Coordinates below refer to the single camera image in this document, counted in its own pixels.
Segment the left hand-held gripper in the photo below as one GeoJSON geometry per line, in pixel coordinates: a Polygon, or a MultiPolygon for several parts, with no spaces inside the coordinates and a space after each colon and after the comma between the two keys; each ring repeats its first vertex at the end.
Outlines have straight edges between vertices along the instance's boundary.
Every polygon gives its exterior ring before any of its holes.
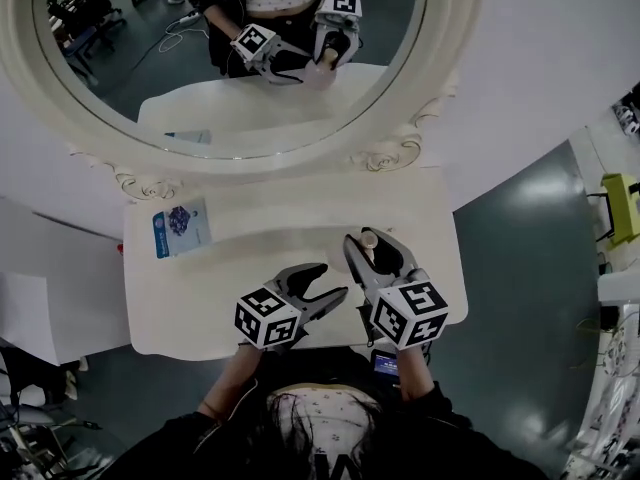
{"type": "Polygon", "coordinates": [[[241,296],[234,326],[245,342],[259,350],[290,349],[305,335],[303,325],[319,320],[341,305],[347,287],[307,299],[311,284],[328,271],[325,263],[304,263],[280,271],[274,279],[241,296]]]}

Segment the black device with lit screen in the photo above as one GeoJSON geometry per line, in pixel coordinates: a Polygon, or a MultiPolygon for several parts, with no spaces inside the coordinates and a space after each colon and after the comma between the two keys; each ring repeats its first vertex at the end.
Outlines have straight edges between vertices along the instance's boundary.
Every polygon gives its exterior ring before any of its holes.
{"type": "Polygon", "coordinates": [[[373,349],[370,364],[375,375],[384,382],[398,386],[400,383],[397,358],[394,353],[373,349]]]}

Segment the small pink cosmetic bottle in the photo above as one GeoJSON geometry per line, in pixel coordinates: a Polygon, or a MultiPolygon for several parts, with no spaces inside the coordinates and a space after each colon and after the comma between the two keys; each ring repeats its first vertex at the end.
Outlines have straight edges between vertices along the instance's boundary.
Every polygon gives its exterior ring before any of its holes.
{"type": "MultiPolygon", "coordinates": [[[[340,238],[337,242],[332,243],[326,248],[326,262],[327,264],[337,272],[341,274],[349,274],[349,266],[344,256],[343,251],[343,238],[340,238]]],[[[364,249],[365,256],[374,263],[374,251],[378,245],[378,237],[372,231],[362,231],[357,237],[356,241],[364,249]]]]}

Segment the cream white dressing table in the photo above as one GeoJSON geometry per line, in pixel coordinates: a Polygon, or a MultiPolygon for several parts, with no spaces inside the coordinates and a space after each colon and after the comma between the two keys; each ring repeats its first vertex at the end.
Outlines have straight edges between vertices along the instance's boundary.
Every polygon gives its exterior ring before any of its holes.
{"type": "Polygon", "coordinates": [[[191,84],[129,120],[58,51],[45,0],[0,0],[0,66],[23,101],[82,156],[113,168],[124,212],[131,341],[143,354],[228,356],[237,300],[279,270],[326,262],[364,226],[408,245],[448,304],[469,306],[442,170],[426,167],[428,109],[453,95],[483,0],[414,0],[385,67],[349,63],[326,91],[260,76],[191,84]],[[204,198],[213,243],[156,258],[151,219],[204,198]]]}

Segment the oval cream framed mirror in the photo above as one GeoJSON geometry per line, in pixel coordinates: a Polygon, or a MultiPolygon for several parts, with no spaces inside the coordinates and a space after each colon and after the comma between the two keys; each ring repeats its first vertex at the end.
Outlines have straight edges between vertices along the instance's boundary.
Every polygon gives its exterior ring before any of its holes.
{"type": "Polygon", "coordinates": [[[0,0],[0,67],[125,187],[404,168],[482,0],[0,0]]]}

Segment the person's white patterned shirt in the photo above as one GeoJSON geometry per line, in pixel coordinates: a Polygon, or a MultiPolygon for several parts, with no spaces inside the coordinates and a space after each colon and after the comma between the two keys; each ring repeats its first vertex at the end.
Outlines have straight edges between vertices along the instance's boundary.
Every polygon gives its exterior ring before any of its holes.
{"type": "Polygon", "coordinates": [[[300,385],[271,394],[267,407],[300,480],[361,479],[378,412],[373,398],[355,388],[300,385]]]}

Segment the person in dark clothes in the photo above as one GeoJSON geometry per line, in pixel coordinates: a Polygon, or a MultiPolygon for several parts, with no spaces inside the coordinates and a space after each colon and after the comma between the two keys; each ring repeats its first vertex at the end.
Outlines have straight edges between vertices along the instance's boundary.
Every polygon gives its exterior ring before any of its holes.
{"type": "Polygon", "coordinates": [[[171,419],[118,458],[103,480],[300,480],[267,407],[271,394],[300,385],[355,388],[378,404],[360,480],[548,480],[476,431],[434,382],[431,393],[405,402],[400,383],[378,378],[349,347],[263,352],[226,421],[198,409],[171,419]]]}

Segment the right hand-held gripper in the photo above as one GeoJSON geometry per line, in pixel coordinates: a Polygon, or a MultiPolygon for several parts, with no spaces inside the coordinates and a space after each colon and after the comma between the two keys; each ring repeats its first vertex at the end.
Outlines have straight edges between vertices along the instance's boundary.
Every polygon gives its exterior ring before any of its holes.
{"type": "Polygon", "coordinates": [[[446,325],[448,304],[427,273],[417,269],[413,253],[388,233],[371,227],[363,227],[362,231],[378,236],[375,262],[365,256],[351,234],[344,237],[343,251],[354,282],[371,306],[370,324],[397,349],[421,346],[439,338],[446,325]],[[377,282],[377,275],[396,280],[383,287],[382,282],[377,282]]]}

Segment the white display shelf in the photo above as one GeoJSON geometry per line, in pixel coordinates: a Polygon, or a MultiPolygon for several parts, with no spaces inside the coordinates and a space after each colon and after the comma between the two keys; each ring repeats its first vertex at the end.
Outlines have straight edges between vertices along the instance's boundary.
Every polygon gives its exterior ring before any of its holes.
{"type": "Polygon", "coordinates": [[[620,480],[640,455],[640,269],[602,275],[594,376],[562,480],[620,480]]]}

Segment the person's right forearm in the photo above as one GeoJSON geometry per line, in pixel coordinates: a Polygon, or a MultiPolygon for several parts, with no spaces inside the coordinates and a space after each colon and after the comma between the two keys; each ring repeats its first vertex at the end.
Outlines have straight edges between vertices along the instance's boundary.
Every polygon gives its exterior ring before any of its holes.
{"type": "Polygon", "coordinates": [[[397,367],[401,396],[405,402],[422,398],[435,389],[435,382],[420,346],[399,350],[397,367]]]}

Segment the person's left forearm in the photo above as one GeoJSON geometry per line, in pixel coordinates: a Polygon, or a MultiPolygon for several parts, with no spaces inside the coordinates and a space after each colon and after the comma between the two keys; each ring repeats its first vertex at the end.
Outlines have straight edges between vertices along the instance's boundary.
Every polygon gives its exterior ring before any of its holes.
{"type": "Polygon", "coordinates": [[[245,385],[255,374],[263,351],[249,343],[241,344],[227,361],[198,407],[198,412],[217,421],[226,421],[245,393],[245,385]]]}

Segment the table with green cloth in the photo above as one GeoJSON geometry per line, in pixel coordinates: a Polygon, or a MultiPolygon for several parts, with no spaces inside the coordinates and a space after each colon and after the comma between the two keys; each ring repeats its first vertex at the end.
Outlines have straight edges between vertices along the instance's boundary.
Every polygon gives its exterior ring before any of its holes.
{"type": "Polygon", "coordinates": [[[616,248],[640,237],[640,180],[628,174],[609,173],[601,179],[606,191],[611,232],[609,247],[616,248]]]}

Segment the white cabinet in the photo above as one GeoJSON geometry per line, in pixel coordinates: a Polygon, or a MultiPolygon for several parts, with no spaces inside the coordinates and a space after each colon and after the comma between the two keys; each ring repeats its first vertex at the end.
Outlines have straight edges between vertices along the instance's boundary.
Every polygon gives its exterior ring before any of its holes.
{"type": "Polygon", "coordinates": [[[129,344],[123,275],[0,272],[0,339],[56,366],[129,344]]]}

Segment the blue white flat packet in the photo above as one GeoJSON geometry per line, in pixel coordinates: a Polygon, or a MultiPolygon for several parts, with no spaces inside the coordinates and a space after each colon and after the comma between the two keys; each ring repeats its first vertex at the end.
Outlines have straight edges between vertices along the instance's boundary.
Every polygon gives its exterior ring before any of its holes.
{"type": "Polygon", "coordinates": [[[204,198],[156,213],[151,224],[157,259],[176,257],[213,243],[204,198]]]}

